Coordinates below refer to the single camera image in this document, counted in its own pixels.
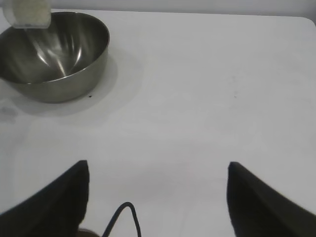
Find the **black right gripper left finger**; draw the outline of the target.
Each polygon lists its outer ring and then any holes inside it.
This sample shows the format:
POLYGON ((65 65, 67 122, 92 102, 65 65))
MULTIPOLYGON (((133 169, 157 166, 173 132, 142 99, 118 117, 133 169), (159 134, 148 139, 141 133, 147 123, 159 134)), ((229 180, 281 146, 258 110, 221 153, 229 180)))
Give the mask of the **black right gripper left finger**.
POLYGON ((75 237, 89 198, 89 169, 81 160, 39 192, 0 215, 2 237, 75 237))

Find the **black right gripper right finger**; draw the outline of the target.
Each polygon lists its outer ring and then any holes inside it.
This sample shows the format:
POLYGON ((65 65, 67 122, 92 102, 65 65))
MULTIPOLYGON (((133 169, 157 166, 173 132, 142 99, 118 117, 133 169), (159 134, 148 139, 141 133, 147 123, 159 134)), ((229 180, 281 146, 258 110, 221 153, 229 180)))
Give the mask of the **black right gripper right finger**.
POLYGON ((314 237, 316 216, 238 162, 228 167, 227 205, 237 237, 314 237))

